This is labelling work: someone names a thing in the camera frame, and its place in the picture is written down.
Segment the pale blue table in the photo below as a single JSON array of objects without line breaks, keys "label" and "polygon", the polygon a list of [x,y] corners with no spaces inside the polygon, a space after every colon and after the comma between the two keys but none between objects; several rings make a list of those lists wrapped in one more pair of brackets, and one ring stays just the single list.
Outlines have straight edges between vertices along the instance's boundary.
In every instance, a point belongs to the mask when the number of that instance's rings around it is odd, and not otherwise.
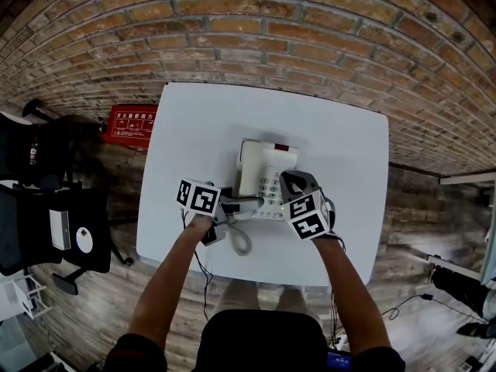
[{"label": "pale blue table", "polygon": [[426,261],[433,266],[443,267],[464,277],[479,281],[480,284],[489,284],[496,279],[496,170],[479,174],[462,174],[441,177],[439,183],[443,186],[474,185],[487,195],[488,206],[491,208],[491,222],[485,233],[484,254],[480,265],[468,267],[458,261],[449,260],[434,254],[428,254]]}]

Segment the red fire extinguisher box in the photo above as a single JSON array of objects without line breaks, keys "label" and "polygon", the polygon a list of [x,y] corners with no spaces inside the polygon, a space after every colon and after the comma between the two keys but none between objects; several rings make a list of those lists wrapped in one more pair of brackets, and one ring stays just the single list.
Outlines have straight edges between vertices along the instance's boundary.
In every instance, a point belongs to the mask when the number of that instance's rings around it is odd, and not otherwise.
[{"label": "red fire extinguisher box", "polygon": [[104,141],[146,150],[157,110],[157,105],[113,105],[103,134]]}]

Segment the white metal rack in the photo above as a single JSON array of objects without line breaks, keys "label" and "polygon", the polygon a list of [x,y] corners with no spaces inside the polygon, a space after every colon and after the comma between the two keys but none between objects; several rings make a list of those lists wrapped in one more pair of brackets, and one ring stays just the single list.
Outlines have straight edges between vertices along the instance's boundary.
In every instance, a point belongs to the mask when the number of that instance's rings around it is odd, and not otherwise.
[{"label": "white metal rack", "polygon": [[51,310],[42,299],[46,288],[32,274],[0,274],[0,322],[22,314],[36,319]]}]

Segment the person's beige trousers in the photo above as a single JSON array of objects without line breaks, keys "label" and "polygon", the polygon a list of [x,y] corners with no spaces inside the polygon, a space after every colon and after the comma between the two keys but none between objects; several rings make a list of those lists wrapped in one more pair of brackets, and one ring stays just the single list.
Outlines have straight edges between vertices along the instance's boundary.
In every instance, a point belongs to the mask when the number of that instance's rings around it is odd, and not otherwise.
[{"label": "person's beige trousers", "polygon": [[[300,287],[282,285],[275,312],[291,312],[312,317],[322,324],[321,319],[309,308]],[[224,311],[262,311],[260,307],[258,284],[254,281],[232,279],[217,301],[213,315]]]}]

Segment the black office chair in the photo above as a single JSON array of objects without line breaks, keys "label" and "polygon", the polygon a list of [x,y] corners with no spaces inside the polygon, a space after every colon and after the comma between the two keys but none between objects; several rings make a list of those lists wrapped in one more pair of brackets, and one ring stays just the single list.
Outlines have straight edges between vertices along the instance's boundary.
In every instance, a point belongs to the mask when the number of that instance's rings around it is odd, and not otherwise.
[{"label": "black office chair", "polygon": [[[0,274],[11,276],[31,266],[66,260],[77,269],[66,277],[53,274],[52,280],[60,290],[76,296],[76,280],[88,271],[108,273],[112,257],[132,266],[133,259],[123,257],[114,243],[111,228],[137,219],[109,219],[107,201],[108,195],[97,188],[34,192],[0,184]],[[68,211],[69,250],[52,245],[49,210]],[[90,253],[78,249],[76,232],[80,227],[92,235]]]},{"label": "black office chair", "polygon": [[[0,182],[15,181],[21,187],[42,191],[78,188],[74,167],[81,144],[89,136],[101,136],[107,123],[103,118],[89,122],[75,115],[59,119],[40,111],[41,101],[29,101],[21,117],[0,111]],[[38,138],[36,165],[29,164],[33,137]]]}]

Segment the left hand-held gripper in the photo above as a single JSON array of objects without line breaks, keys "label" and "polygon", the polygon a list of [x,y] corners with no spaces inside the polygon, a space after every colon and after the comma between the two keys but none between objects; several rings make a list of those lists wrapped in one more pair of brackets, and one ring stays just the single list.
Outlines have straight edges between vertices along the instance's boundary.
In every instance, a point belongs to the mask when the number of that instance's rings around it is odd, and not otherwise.
[{"label": "left hand-held gripper", "polygon": [[192,215],[208,216],[212,222],[201,239],[204,246],[228,237],[231,246],[235,246],[235,237],[229,234],[229,224],[238,212],[255,212],[260,208],[260,198],[230,198],[231,188],[217,188],[212,182],[182,179],[178,188],[176,201],[186,212]]}]

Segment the black device blue screen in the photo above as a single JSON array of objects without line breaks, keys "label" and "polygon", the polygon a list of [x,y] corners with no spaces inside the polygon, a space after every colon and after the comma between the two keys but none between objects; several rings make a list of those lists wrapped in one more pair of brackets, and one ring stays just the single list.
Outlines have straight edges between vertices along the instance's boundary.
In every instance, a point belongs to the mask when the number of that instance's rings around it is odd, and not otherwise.
[{"label": "black device blue screen", "polygon": [[351,368],[352,357],[350,353],[341,350],[328,350],[326,367],[334,372],[348,371]]}]

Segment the white square table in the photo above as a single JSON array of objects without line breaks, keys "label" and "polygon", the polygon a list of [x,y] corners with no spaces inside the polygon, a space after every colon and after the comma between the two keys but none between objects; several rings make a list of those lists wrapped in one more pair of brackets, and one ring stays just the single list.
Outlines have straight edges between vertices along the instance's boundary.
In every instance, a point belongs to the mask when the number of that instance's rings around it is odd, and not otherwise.
[{"label": "white square table", "polygon": [[377,255],[388,184],[388,120],[366,109],[225,84],[165,86],[146,156],[136,250],[160,264],[183,229],[182,179],[233,184],[243,139],[295,146],[336,207],[335,231],[362,281]]}]

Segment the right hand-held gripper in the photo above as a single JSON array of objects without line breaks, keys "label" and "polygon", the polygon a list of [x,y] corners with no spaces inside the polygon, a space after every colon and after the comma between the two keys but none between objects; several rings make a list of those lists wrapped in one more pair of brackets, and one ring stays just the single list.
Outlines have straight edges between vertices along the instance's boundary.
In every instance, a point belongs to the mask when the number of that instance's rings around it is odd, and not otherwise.
[{"label": "right hand-held gripper", "polygon": [[312,174],[301,170],[283,171],[280,186],[285,220],[300,240],[314,239],[332,231],[332,204]]}]

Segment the person's left forearm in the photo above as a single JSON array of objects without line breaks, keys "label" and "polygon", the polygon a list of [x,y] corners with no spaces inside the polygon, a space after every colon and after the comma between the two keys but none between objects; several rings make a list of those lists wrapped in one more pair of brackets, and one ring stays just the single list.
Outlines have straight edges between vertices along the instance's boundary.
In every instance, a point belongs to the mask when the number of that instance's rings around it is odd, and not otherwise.
[{"label": "person's left forearm", "polygon": [[141,294],[129,324],[129,334],[146,337],[161,349],[165,347],[196,247],[211,226],[210,217],[195,215],[183,229]]}]

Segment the round white disc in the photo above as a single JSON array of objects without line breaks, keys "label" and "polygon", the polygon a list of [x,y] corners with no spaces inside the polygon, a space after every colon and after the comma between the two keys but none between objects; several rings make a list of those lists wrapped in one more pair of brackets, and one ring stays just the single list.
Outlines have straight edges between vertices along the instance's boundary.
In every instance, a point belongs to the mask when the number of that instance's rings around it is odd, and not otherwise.
[{"label": "round white disc", "polygon": [[78,249],[83,253],[90,253],[93,249],[93,239],[90,231],[85,227],[80,227],[76,232],[76,242]]}]

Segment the white rectangular box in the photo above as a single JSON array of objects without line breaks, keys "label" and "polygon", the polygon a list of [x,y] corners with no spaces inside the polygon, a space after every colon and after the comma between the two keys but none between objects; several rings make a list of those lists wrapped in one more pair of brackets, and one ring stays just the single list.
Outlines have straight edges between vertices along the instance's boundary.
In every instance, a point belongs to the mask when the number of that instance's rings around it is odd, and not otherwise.
[{"label": "white rectangular box", "polygon": [[63,251],[69,250],[71,248],[71,236],[68,211],[49,210],[49,213],[53,247]]}]

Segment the person's right forearm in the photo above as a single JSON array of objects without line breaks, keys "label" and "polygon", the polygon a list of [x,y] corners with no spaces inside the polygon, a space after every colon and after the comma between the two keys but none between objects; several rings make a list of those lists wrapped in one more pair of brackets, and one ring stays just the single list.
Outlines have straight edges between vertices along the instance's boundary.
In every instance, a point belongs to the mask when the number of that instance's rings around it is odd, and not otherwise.
[{"label": "person's right forearm", "polygon": [[329,276],[351,353],[356,356],[369,349],[389,347],[391,342],[379,309],[339,241],[318,237],[313,243]]}]

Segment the person's black shirt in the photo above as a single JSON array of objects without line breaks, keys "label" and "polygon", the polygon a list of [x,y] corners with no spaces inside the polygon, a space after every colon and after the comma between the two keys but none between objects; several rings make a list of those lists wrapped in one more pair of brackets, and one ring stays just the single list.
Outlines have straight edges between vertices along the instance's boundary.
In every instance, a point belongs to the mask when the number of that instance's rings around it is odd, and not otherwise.
[{"label": "person's black shirt", "polygon": [[[167,372],[164,351],[137,334],[122,336],[103,372]],[[206,324],[192,372],[330,372],[321,326],[310,316],[226,310]]]}]

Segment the white desk telephone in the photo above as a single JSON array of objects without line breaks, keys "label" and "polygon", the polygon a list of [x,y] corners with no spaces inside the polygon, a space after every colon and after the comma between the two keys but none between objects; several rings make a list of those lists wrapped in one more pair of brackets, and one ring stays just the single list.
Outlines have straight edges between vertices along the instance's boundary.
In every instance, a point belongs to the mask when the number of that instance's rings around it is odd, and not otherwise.
[{"label": "white desk telephone", "polygon": [[293,146],[252,139],[242,141],[233,195],[235,198],[260,198],[260,208],[255,212],[238,212],[236,219],[284,219],[280,175],[297,167],[298,153],[299,149]]}]

